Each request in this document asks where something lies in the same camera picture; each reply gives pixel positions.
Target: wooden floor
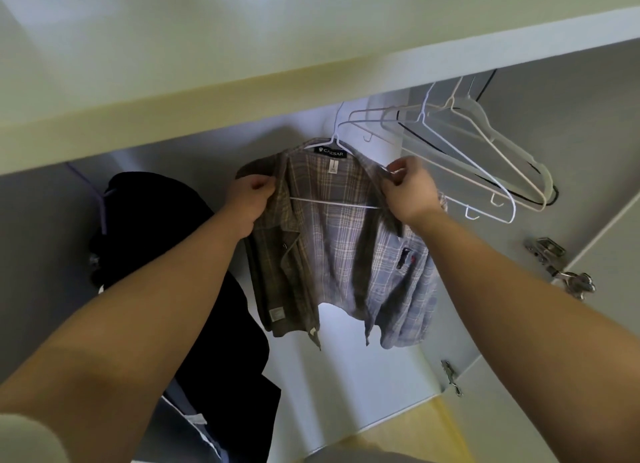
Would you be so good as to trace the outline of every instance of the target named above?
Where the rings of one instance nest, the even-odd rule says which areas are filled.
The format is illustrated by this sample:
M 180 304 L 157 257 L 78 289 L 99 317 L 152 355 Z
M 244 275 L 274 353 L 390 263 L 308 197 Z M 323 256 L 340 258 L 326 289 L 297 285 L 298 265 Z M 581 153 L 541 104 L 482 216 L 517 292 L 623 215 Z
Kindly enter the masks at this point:
M 334 446 L 376 448 L 433 463 L 474 463 L 440 396 L 349 436 Z

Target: forearm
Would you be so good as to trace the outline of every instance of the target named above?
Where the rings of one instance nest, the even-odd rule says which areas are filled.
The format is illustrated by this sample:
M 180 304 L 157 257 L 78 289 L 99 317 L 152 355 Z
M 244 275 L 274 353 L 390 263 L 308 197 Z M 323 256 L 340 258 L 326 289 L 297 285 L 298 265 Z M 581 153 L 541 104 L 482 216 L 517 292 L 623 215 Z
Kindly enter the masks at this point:
M 0 386 L 0 412 L 48 424 L 74 461 L 125 460 L 207 320 L 236 231 L 220 211 L 94 298 Z
M 500 380 L 564 462 L 640 459 L 640 344 L 532 277 L 443 213 L 425 240 L 451 299 Z

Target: closet shelf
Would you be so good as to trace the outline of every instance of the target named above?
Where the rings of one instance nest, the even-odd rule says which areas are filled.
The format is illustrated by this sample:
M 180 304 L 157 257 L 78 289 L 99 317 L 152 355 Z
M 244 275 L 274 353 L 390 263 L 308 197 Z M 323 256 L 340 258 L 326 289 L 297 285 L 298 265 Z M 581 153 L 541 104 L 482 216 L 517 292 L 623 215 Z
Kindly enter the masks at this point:
M 640 0 L 0 0 L 0 174 L 640 37 Z

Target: door hinge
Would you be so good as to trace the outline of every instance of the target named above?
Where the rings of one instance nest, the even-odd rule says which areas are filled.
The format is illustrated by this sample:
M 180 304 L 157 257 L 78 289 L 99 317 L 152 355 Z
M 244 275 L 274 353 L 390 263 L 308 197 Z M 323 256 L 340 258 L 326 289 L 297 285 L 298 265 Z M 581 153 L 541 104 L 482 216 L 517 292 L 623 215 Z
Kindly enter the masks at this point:
M 456 384 L 456 380 L 455 380 L 458 374 L 456 374 L 456 371 L 453 370 L 453 367 L 451 366 L 448 360 L 441 360 L 440 363 L 442 364 L 442 369 L 444 370 L 444 373 L 447 374 L 447 378 L 449 379 L 449 385 L 453 386 L 453 388 L 456 390 L 456 395 L 458 397 L 462 397 L 464 394 L 462 394 L 462 390 L 460 390 L 460 387 Z
M 536 257 L 552 277 L 564 282 L 564 289 L 574 298 L 584 301 L 585 293 L 595 292 L 596 286 L 587 273 L 576 274 L 564 271 L 562 258 L 566 250 L 551 238 L 527 239 L 524 241 L 524 247 Z

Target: shirt collar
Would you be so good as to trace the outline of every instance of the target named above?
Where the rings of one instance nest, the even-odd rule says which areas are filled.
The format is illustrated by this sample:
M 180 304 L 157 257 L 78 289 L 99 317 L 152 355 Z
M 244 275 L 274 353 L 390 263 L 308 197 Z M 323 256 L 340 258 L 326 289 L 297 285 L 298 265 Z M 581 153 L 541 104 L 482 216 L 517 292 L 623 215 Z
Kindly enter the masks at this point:
M 283 231 L 298 233 L 301 231 L 300 226 L 298 225 L 298 220 L 294 216 L 293 209 L 291 208 L 291 197 L 289 195 L 289 187 L 287 186 L 286 180 L 287 164 L 291 155 L 304 150 L 305 147 L 314 143 L 317 143 L 317 139 L 312 139 L 300 146 L 291 148 L 290 150 L 285 150 L 278 155 L 276 171 L 274 172 L 276 177 L 276 190 L 269 198 L 264 213 L 260 216 L 260 219 L 256 221 L 256 228 L 271 229 L 276 226 L 280 226 Z M 354 158 L 367 173 L 367 176 L 373 184 L 373 190 L 378 201 L 378 206 L 380 206 L 384 222 L 388 229 L 396 233 L 398 237 L 403 237 L 403 225 L 388 209 L 387 200 L 385 199 L 385 195 L 381 188 L 382 180 L 384 178 L 391 180 L 391 174 L 380 164 L 367 158 L 351 145 L 348 145 L 348 147 L 349 150 L 353 152 Z

